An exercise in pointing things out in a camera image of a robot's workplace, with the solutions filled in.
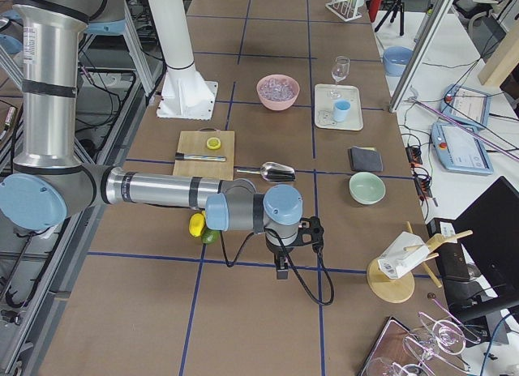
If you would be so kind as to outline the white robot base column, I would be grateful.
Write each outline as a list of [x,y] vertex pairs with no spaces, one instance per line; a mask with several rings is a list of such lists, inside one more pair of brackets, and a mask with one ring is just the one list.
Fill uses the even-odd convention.
[[212,117],[218,83],[197,71],[183,0],[148,0],[166,65],[159,118],[207,121]]

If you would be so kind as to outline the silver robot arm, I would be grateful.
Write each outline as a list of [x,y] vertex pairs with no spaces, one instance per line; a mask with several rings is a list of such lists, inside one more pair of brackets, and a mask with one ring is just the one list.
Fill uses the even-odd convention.
[[118,35],[126,0],[13,0],[24,25],[24,145],[1,184],[1,210],[30,230],[61,224],[89,207],[120,202],[201,210],[209,229],[263,234],[277,277],[294,270],[293,249],[320,254],[323,228],[302,214],[302,196],[278,184],[260,194],[246,179],[127,172],[86,164],[74,153],[79,39]]

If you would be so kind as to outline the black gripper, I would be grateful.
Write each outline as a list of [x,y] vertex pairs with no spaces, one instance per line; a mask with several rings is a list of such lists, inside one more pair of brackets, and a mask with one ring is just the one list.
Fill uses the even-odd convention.
[[317,216],[302,218],[292,225],[271,221],[264,227],[264,234],[274,256],[278,280],[288,279],[288,257],[295,248],[311,246],[319,259],[323,257],[324,228]]

